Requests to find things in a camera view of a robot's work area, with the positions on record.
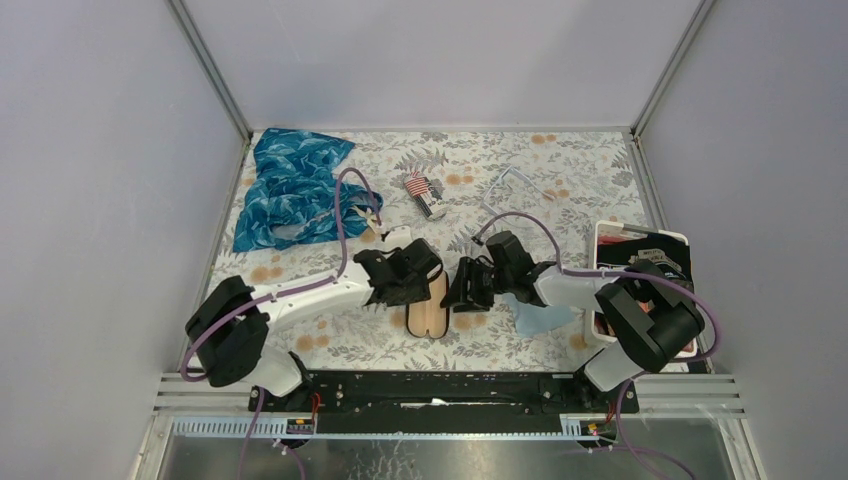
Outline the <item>black glasses case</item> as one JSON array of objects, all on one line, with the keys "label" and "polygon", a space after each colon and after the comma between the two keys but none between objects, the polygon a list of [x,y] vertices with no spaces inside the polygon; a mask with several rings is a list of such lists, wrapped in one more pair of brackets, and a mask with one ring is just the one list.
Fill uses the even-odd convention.
[{"label": "black glasses case", "polygon": [[416,338],[443,338],[449,328],[450,311],[441,306],[449,289],[449,276],[442,271],[429,283],[430,298],[406,307],[406,328]]}]

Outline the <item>large light blue cloth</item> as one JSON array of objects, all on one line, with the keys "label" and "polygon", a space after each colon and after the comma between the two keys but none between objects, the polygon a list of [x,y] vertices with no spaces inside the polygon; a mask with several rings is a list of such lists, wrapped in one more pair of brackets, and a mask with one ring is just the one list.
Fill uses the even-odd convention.
[{"label": "large light blue cloth", "polygon": [[522,303],[511,293],[503,294],[502,300],[513,314],[516,333],[523,338],[548,333],[576,320],[567,306],[540,307]]}]

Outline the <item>flag pattern glasses case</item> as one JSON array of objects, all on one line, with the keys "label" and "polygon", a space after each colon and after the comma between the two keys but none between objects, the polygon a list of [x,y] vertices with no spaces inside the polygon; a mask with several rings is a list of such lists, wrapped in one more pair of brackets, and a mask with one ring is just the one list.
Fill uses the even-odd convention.
[{"label": "flag pattern glasses case", "polygon": [[427,220],[442,218],[448,210],[441,193],[431,180],[417,171],[404,179],[404,188]]}]

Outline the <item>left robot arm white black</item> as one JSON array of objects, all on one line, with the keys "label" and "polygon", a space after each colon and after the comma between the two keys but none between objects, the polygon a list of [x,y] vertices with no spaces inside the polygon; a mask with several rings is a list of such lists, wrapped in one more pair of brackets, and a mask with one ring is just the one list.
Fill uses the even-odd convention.
[{"label": "left robot arm white black", "polygon": [[[282,284],[251,286],[240,276],[229,277],[186,323],[190,346],[180,374],[214,388],[246,383],[272,395],[285,410],[299,410],[310,397],[308,373],[280,346],[278,330],[326,313],[426,301],[442,271],[440,256],[418,238],[389,251],[359,251],[338,271]],[[190,373],[191,360],[199,362],[201,373]]]}]

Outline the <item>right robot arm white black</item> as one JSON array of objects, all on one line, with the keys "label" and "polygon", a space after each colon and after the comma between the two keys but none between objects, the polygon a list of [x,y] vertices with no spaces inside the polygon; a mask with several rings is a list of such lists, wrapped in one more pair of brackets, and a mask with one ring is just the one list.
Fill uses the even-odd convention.
[{"label": "right robot arm white black", "polygon": [[616,339],[574,374],[573,396],[583,410],[601,410],[629,378],[660,372],[704,330],[693,293],[649,260],[622,270],[564,271],[553,261],[534,261],[510,231],[493,235],[485,247],[485,256],[460,259],[442,307],[487,311],[495,296],[510,294],[542,311],[572,307],[601,313]]}]

